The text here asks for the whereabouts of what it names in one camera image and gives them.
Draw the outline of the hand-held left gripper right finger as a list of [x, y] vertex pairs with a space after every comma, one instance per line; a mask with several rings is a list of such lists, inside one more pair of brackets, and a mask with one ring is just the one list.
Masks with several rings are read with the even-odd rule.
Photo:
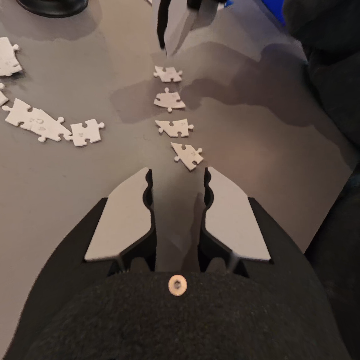
[[214, 167], [205, 168], [204, 204], [198, 242], [200, 271], [215, 258], [225, 270], [246, 272], [244, 261], [271, 264], [272, 259], [248, 195]]

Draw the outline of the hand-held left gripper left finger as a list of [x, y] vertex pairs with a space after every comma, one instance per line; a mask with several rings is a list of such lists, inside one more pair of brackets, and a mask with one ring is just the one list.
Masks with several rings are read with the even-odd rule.
[[152, 187], [152, 171], [143, 168], [110, 193], [85, 253], [86, 262], [131, 263], [141, 257], [147, 263], [155, 263], [157, 236]]

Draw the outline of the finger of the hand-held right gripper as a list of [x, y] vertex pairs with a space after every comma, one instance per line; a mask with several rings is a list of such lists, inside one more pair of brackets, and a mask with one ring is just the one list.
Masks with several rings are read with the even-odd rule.
[[189, 9], [195, 11], [193, 26], [209, 26], [218, 11], [221, 1], [218, 0], [189, 0]]
[[157, 38], [166, 56], [174, 56], [197, 18], [197, 9], [187, 0], [157, 1]]

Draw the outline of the loose white puzzle pieces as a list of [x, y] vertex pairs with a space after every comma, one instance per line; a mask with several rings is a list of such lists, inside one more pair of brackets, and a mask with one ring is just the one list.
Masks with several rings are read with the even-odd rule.
[[14, 100], [13, 107], [4, 105], [2, 110], [8, 112], [5, 119], [7, 123], [37, 134], [39, 142], [45, 142], [47, 139], [58, 142], [61, 140], [60, 134], [66, 140], [70, 140], [72, 136], [72, 133], [62, 125], [65, 121], [63, 117], [58, 117], [56, 120], [43, 110], [31, 107], [18, 98]]

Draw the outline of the blue plastic bin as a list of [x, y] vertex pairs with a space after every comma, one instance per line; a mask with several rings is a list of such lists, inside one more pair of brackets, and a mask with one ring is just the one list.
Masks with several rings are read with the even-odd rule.
[[282, 15], [282, 0], [232, 0], [226, 1], [223, 10], [235, 15], [236, 20], [245, 27], [259, 28], [272, 24], [278, 29], [286, 29]]

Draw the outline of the person's dark clothing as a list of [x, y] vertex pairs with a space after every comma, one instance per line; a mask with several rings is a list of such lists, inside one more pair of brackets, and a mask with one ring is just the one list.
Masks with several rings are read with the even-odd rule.
[[[307, 58], [307, 82], [323, 110], [359, 151], [360, 1], [289, 0], [283, 16]], [[359, 162], [305, 255], [328, 295], [351, 359], [359, 359]]]

